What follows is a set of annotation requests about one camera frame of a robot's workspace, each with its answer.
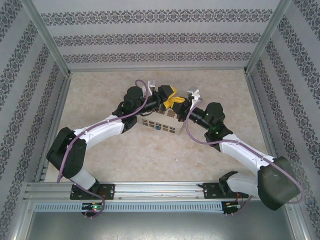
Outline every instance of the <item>floor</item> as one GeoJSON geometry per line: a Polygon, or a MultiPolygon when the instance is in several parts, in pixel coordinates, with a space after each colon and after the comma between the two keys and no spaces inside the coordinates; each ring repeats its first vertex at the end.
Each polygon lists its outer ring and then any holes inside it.
{"type": "MultiPolygon", "coordinates": [[[[198,87],[204,99],[200,108],[205,109],[210,102],[221,103],[225,125],[240,139],[267,153],[242,70],[77,72],[71,80],[59,129],[79,129],[105,119],[136,79],[155,79],[157,86],[172,85],[183,97],[189,87],[198,87]]],[[[191,123],[190,131],[205,141],[203,128],[191,123]]],[[[114,182],[214,181],[232,170],[250,174],[232,157],[192,141],[185,129],[176,135],[140,124],[92,147],[84,165],[99,181],[114,182]]],[[[50,165],[45,181],[55,182],[57,175],[50,165]]]]}

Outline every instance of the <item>wall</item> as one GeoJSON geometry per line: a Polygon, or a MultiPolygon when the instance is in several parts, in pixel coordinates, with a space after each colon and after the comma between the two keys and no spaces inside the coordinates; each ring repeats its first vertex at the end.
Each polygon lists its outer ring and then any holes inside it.
{"type": "Polygon", "coordinates": [[[319,0],[294,0],[251,72],[276,153],[291,159],[305,190],[312,239],[320,239],[319,16],[319,0]]]}
{"type": "Polygon", "coordinates": [[[34,0],[71,70],[238,67],[279,0],[34,0]]]}
{"type": "Polygon", "coordinates": [[[0,240],[40,162],[64,76],[19,0],[0,0],[0,240]]]}

